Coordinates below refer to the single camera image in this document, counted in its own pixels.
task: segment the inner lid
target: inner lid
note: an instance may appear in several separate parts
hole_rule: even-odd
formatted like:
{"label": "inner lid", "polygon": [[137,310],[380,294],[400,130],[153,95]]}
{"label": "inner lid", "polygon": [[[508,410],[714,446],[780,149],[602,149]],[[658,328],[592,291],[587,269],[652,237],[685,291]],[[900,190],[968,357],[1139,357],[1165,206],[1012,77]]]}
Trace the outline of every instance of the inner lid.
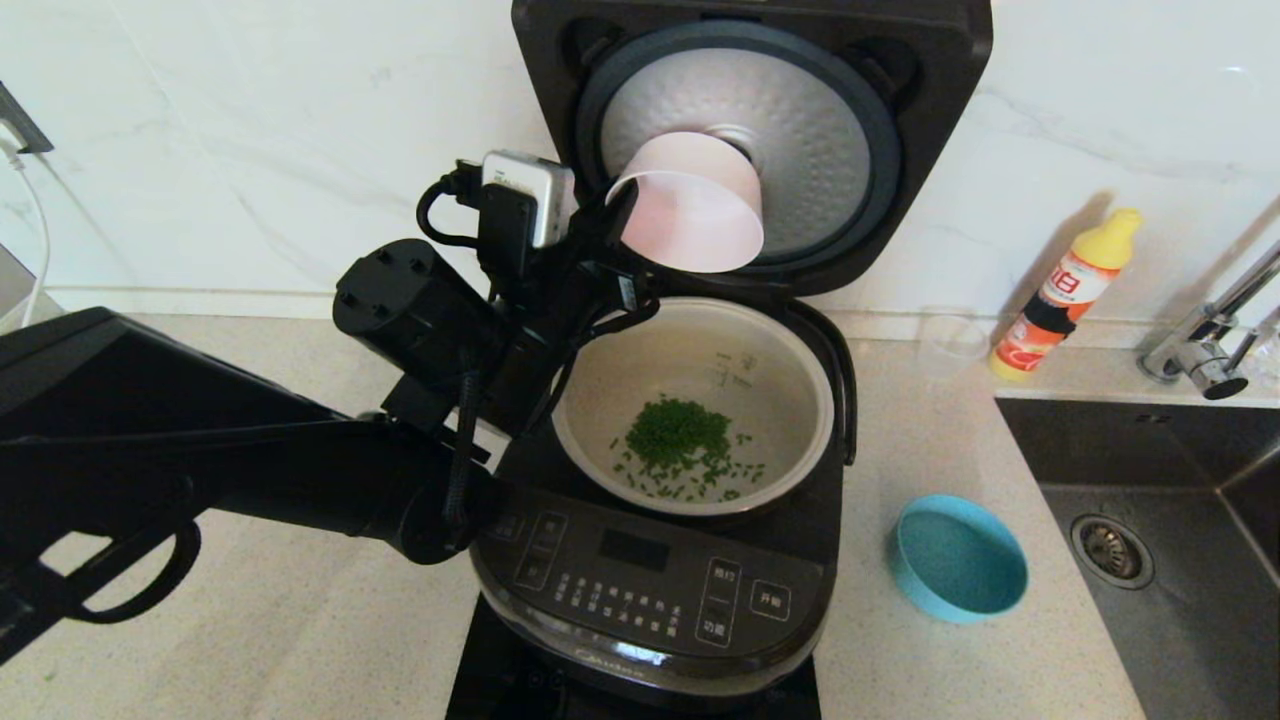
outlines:
{"label": "inner lid", "polygon": [[756,23],[675,26],[605,56],[579,99],[575,169],[604,186],[669,132],[723,140],[760,176],[764,246],[732,275],[842,261],[897,190],[897,131],[876,90],[841,58]]}
{"label": "inner lid", "polygon": [[755,263],[828,242],[870,184],[867,133],[852,108],[813,74],[762,53],[686,50],[631,76],[600,123],[605,172],[618,176],[645,141],[677,129],[728,142],[759,173],[764,247]]}

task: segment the faucet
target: faucet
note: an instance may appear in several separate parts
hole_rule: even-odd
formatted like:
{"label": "faucet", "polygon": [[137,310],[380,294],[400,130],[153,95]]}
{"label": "faucet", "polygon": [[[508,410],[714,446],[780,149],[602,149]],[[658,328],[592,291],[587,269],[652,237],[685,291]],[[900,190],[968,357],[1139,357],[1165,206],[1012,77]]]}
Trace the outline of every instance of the faucet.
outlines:
{"label": "faucet", "polygon": [[1280,324],[1280,307],[1249,331],[1235,352],[1228,355],[1221,341],[1235,328],[1235,313],[1277,274],[1280,241],[1216,302],[1204,302],[1192,310],[1160,345],[1138,359],[1138,368],[1164,383],[1174,383],[1187,374],[1206,400],[1222,400],[1244,389],[1249,380],[1239,370],[1240,361],[1258,337]]}

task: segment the clear glass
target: clear glass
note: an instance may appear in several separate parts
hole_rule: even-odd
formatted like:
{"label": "clear glass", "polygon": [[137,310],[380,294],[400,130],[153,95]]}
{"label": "clear glass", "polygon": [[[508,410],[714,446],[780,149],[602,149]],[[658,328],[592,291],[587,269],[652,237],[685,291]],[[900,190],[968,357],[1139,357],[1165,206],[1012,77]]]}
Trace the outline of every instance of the clear glass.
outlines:
{"label": "clear glass", "polygon": [[959,315],[933,315],[920,327],[915,365],[931,380],[947,380],[991,350],[977,323]]}

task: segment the white cable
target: white cable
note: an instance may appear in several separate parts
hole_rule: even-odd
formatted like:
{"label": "white cable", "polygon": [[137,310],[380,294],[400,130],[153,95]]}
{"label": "white cable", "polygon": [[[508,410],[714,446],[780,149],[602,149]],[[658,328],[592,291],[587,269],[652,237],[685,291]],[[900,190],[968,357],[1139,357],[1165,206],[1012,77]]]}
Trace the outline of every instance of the white cable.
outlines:
{"label": "white cable", "polygon": [[36,188],[31,184],[31,179],[27,178],[26,165],[22,164],[22,158],[18,156],[18,150],[22,149],[22,138],[18,136],[17,131],[14,131],[9,123],[0,120],[0,150],[4,150],[5,155],[9,158],[9,167],[18,173],[18,179],[20,179],[23,187],[27,188],[27,196],[31,197],[31,206],[36,209],[36,222],[40,225],[40,269],[36,272],[36,282],[31,286],[31,293],[27,296],[27,306],[22,311],[20,327],[26,328],[31,324],[31,316],[36,311],[36,304],[40,302],[40,293],[45,290],[45,278],[49,277],[49,258],[51,255],[51,247],[49,242],[49,220],[45,219],[45,209],[40,204],[40,196],[36,195]]}
{"label": "white cable", "polygon": [[13,160],[9,164],[18,172],[18,178],[27,188],[27,195],[31,196],[31,205],[36,209],[36,222],[40,223],[40,269],[36,272],[36,282],[31,286],[31,295],[27,296],[27,309],[22,311],[22,327],[26,328],[31,324],[31,316],[36,311],[36,305],[40,302],[40,293],[45,291],[45,278],[49,277],[49,256],[51,255],[51,247],[49,245],[49,220],[45,219],[45,209],[40,205],[40,196],[36,195],[36,188],[31,186],[27,173],[23,172],[22,160]]}

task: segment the digital display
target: digital display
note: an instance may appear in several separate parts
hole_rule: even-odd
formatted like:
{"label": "digital display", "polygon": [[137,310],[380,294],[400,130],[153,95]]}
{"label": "digital display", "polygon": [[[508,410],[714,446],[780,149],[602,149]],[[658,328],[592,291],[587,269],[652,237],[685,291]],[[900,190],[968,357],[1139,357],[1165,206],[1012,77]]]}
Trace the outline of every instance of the digital display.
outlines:
{"label": "digital display", "polygon": [[662,573],[667,569],[667,556],[671,555],[671,547],[618,530],[604,530],[604,538],[600,539],[600,555],[630,562],[645,570]]}

